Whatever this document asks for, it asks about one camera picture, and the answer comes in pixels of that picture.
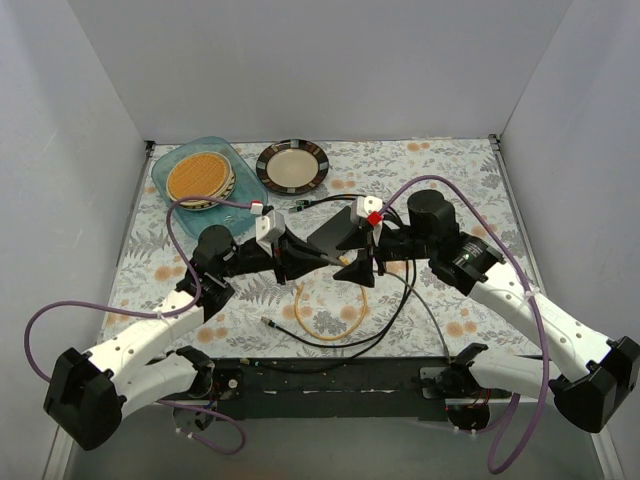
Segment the black network switch box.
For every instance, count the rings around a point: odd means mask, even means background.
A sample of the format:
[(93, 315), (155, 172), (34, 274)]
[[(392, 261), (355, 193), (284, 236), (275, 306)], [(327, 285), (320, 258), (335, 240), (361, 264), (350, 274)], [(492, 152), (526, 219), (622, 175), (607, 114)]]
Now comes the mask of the black network switch box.
[(350, 221), (350, 206), (344, 207), (307, 237), (307, 242), (330, 257), (339, 257), (347, 251), (339, 251), (336, 245), (355, 225)]

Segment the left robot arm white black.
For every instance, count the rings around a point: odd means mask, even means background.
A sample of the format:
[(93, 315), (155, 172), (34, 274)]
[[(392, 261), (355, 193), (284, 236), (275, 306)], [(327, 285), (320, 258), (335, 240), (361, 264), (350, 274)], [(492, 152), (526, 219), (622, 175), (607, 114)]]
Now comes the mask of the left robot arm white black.
[(205, 398), (213, 386), (209, 357), (183, 347), (156, 357), (217, 314), (234, 294), (231, 277), (273, 271), (279, 283), (330, 263), (329, 257), (286, 228), (258, 220), (262, 239), (238, 244), (221, 225), (198, 239), (192, 271), (148, 319), (138, 320), (84, 352), (70, 348), (56, 360), (44, 400), (45, 412), (84, 450), (105, 443), (121, 421), (144, 406), (177, 393)]

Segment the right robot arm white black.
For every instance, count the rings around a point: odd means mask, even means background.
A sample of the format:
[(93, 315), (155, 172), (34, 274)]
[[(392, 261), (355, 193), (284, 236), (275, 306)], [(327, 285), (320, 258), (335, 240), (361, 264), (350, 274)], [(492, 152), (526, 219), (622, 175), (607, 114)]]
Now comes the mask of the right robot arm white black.
[(382, 206), (372, 196), (352, 203), (354, 227), (338, 246), (357, 251), (358, 257), (335, 279), (371, 287), (374, 265), (425, 259), (441, 282), (498, 314), (550, 357), (544, 362), (502, 355), (472, 343), (428, 387), (469, 398), (484, 389), (529, 397), (545, 392), (573, 425), (600, 432), (635, 388), (638, 343), (627, 336), (612, 340), (525, 287), (502, 253), (461, 231), (454, 206), (440, 192), (412, 194), (409, 223), (397, 229), (384, 225)]

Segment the floral tablecloth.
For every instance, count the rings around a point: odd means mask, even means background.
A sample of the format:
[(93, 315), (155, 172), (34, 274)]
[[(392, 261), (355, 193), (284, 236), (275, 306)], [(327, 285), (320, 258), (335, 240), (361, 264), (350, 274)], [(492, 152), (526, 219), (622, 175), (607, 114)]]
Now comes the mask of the floral tablecloth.
[[(293, 212), (293, 199), (272, 196), (293, 232), (306, 238), (336, 214), (347, 194), (393, 197), (399, 213), (408, 196), (433, 175), (435, 189), (454, 205), (463, 231), (504, 243), (519, 264), (530, 264), (525, 240), (486, 139), (326, 142), (330, 168), (310, 193), (314, 206)], [(149, 311), (184, 275), (181, 255), (194, 241), (165, 224), (166, 206), (151, 178), (142, 184), (109, 314), (99, 336), (108, 339)], [(279, 285), (270, 273), (233, 280), (226, 307), (179, 339), (215, 357), (426, 356), (458, 352), (473, 342), (494, 352), (534, 355), (537, 347), (488, 308), (441, 283), (425, 262), (388, 265), (372, 289), (315, 271)]]

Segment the blue plastic tray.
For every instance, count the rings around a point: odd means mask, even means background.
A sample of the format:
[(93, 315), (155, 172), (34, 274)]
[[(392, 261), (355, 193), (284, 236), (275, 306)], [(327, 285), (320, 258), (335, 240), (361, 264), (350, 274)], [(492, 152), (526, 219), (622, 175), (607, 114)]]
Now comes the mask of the blue plastic tray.
[(241, 236), (254, 227), (250, 211), (219, 205), (211, 199), (249, 204), (268, 200), (266, 189), (239, 152), (219, 137), (204, 137), (161, 156), (151, 169), (151, 179), (163, 201), (199, 195), (184, 201), (173, 218), (183, 231), (196, 239), (211, 225), (223, 225)]

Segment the dark rimmed ceramic plate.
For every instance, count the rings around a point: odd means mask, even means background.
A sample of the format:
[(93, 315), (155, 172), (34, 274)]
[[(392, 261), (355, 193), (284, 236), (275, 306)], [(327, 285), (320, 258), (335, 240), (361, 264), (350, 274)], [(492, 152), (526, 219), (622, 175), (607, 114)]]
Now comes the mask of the dark rimmed ceramic plate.
[(258, 156), (255, 173), (271, 192), (294, 196), (317, 188), (327, 177), (329, 159), (314, 142), (303, 139), (271, 144)]

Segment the orange woven round plate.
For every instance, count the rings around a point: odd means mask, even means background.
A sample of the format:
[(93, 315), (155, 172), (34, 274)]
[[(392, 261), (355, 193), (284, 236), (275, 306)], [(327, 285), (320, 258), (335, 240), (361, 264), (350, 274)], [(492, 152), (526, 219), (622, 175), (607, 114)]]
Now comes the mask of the orange woven round plate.
[(188, 196), (227, 199), (234, 191), (236, 174), (230, 161), (219, 153), (202, 152), (179, 161), (166, 180), (172, 201)]

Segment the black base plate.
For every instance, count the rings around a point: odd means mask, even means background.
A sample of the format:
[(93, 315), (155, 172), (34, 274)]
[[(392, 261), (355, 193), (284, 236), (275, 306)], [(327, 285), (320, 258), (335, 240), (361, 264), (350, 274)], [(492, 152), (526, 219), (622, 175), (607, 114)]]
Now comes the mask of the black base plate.
[(445, 421), (450, 405), (486, 408), (506, 400), (500, 390), (444, 393), (430, 384), (447, 367), (442, 357), (218, 358), (213, 387), (201, 398), (185, 392), (174, 401), (206, 404), (236, 420), (409, 417)]

